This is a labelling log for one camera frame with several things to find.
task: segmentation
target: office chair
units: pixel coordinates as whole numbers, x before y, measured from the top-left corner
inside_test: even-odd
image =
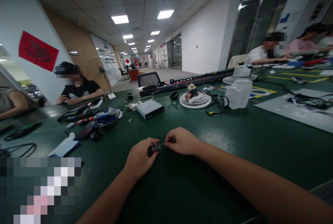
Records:
[[[122,68],[118,68],[118,69],[120,70],[120,73],[122,76],[127,75],[127,78],[123,79],[123,81],[130,79],[128,70],[127,70],[127,72],[124,72],[124,70]]]
[[[141,86],[147,86],[149,84],[157,84],[158,82],[161,82],[157,72],[150,72],[142,75],[137,75],[138,78],[138,85]]]

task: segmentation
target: desk fan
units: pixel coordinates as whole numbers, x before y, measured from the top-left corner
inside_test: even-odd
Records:
[[[106,61],[104,59],[99,59],[99,58],[92,59],[87,64],[87,70],[88,70],[88,74],[93,79],[99,79],[100,76],[104,76],[105,81],[108,84],[108,87],[110,89],[110,92],[112,93],[109,83],[110,83],[110,80],[112,80],[114,77],[116,77],[116,70],[109,61]]]

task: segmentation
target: poster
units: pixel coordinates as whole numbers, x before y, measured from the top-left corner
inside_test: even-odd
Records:
[[[39,67],[53,71],[59,50],[23,31],[18,56]]]

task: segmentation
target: hand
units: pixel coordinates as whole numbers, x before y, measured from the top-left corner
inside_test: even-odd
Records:
[[[176,143],[170,142],[173,138],[176,140]],[[171,130],[166,135],[164,143],[165,146],[177,153],[182,155],[194,155],[202,142],[188,130],[178,127]]]
[[[57,99],[57,103],[61,104],[61,103],[65,102],[66,100],[68,100],[67,95],[60,95]]]
[[[77,98],[71,98],[67,101],[69,105],[77,104],[79,102],[82,102],[83,98],[82,97],[77,97]]]
[[[151,144],[156,146],[158,139],[148,137],[135,145],[128,154],[123,172],[134,180],[139,180],[152,167],[159,152],[148,157],[147,151]]]

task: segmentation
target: white wall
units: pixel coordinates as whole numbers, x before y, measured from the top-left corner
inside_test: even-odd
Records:
[[[59,50],[55,66],[63,61],[71,62],[67,50],[38,0],[0,0],[0,29],[0,43],[47,100],[55,104],[64,89],[65,82],[57,78],[53,72],[18,56],[22,32],[26,31]]]
[[[179,32],[182,33],[184,71],[204,74],[225,69],[240,1],[211,0],[172,34],[176,36]],[[299,14],[294,17],[295,21],[279,24],[277,29],[287,26],[284,32],[291,35],[307,2],[308,0],[288,0],[281,17],[287,13],[299,12]]]

